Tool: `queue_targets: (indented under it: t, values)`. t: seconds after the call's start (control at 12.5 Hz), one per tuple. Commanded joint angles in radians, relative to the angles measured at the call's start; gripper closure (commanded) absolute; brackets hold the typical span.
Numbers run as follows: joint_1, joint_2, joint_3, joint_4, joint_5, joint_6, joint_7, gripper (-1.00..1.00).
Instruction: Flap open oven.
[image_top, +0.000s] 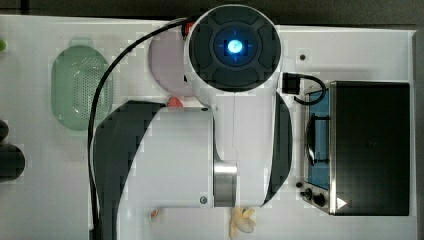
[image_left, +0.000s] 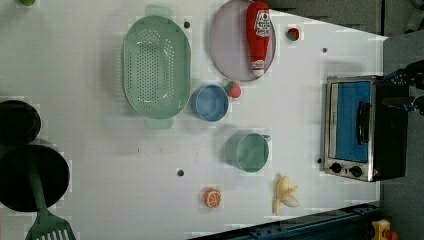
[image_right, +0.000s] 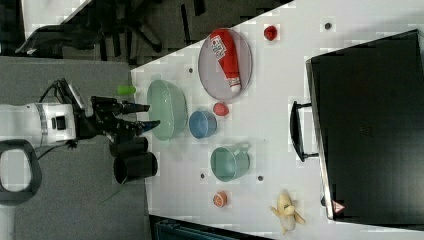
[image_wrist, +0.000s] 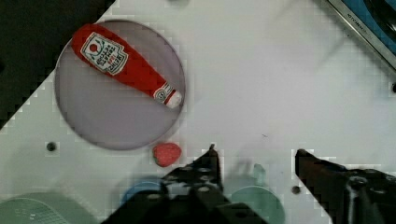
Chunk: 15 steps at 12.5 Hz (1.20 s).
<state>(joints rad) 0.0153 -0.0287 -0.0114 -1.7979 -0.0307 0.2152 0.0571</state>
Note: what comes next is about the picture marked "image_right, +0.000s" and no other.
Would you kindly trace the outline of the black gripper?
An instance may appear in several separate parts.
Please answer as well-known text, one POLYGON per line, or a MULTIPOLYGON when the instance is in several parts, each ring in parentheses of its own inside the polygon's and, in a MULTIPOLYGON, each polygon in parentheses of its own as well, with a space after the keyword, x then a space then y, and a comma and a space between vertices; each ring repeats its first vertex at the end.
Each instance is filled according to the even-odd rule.
POLYGON ((115 98, 91 97, 92 114, 88 116, 84 108, 75 104, 76 139, 86 140, 98 135, 106 136, 112 143, 125 142, 153 130, 160 125, 159 120, 133 122, 117 118, 117 115, 127 115, 137 112, 148 112, 150 106, 118 102, 115 98))

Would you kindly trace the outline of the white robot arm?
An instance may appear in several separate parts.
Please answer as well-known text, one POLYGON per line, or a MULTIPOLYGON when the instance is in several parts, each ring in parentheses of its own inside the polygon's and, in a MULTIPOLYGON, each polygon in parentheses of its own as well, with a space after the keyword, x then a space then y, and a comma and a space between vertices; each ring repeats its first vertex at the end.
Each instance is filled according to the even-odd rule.
POLYGON ((34 148, 75 145, 80 140, 106 136, 112 143, 125 142, 153 130, 159 120, 128 121, 119 118, 147 112, 149 105, 118 102, 114 98, 91 98, 92 114, 86 115, 78 103, 30 103, 1 105, 1 140, 25 140, 34 148))

